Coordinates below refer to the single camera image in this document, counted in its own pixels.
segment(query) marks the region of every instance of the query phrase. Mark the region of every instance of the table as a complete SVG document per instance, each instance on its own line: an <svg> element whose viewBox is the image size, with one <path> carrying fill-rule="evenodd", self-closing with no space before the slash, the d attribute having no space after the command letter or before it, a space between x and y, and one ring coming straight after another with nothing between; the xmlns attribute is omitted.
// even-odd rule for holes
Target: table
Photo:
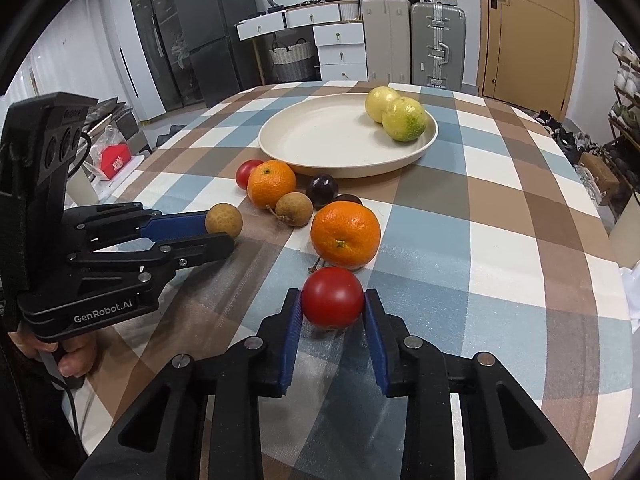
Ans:
<svg viewBox="0 0 640 480"><path fill-rule="evenodd" d="M157 312L101 331L104 351L76 395L89 451L173 355L225 351L279 311L289 287L302 286L316 259L309 227L292 230L254 209L233 180L236 168L264 157L256 137L278 110L372 86L305 82L237 94L114 192L112 200L164 213L229 202L244 230L224 264L180 270ZM382 226L377 257L356 275L441 351L494 353L592 478L609 479L633 444L625 440L634 417L632 349L618 266L596 209L555 142L523 112L391 86L423 103L440 133L404 170L340 182ZM322 337L305 323L287 396L260 404L265 478L398 478L405 405L380 394L360 324Z"/></svg>

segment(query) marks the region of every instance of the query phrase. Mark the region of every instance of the wooden door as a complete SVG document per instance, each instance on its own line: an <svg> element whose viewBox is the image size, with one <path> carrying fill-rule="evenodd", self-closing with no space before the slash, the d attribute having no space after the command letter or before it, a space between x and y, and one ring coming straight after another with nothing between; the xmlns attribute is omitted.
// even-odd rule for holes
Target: wooden door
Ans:
<svg viewBox="0 0 640 480"><path fill-rule="evenodd" d="M488 13L482 95L563 118L577 55L577 0L489 0Z"/></svg>

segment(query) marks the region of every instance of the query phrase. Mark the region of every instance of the silver suitcase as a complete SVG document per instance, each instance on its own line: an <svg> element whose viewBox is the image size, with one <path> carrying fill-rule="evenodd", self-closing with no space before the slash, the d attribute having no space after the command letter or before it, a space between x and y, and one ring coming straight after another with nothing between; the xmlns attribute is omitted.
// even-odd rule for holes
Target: silver suitcase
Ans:
<svg viewBox="0 0 640 480"><path fill-rule="evenodd" d="M411 82L410 4L408 0L363 0L369 81Z"/></svg>
<svg viewBox="0 0 640 480"><path fill-rule="evenodd" d="M412 83L459 92L465 66L465 11L415 4L411 26Z"/></svg>

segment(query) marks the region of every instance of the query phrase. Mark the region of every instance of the door frame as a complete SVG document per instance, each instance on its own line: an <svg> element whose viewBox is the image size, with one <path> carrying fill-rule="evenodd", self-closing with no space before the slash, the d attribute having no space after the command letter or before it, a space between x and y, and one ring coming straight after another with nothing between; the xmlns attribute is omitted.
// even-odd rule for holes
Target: door frame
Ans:
<svg viewBox="0 0 640 480"><path fill-rule="evenodd" d="M569 108L571 92L574 88L575 70L578 63L578 46L580 45L580 0L574 0L575 6L575 32L574 32L574 53L569 71L569 81L564 93L564 107L558 117L559 121L564 120L566 111ZM484 78L486 75L487 49L489 43L489 0L480 0L480 52L478 56L478 75L476 85L478 95L484 97Z"/></svg>

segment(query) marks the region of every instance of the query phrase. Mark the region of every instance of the white oval plate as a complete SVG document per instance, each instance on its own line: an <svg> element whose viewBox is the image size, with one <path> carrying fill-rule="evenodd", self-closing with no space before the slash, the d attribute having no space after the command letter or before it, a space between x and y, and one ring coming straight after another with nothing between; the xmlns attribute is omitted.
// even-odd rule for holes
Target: white oval plate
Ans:
<svg viewBox="0 0 640 480"><path fill-rule="evenodd" d="M366 97L318 96L284 108L263 124L258 145L297 173L358 178L408 166L438 137L438 123L434 120L433 137L424 133L412 142L391 139L382 125L367 115Z"/></svg>

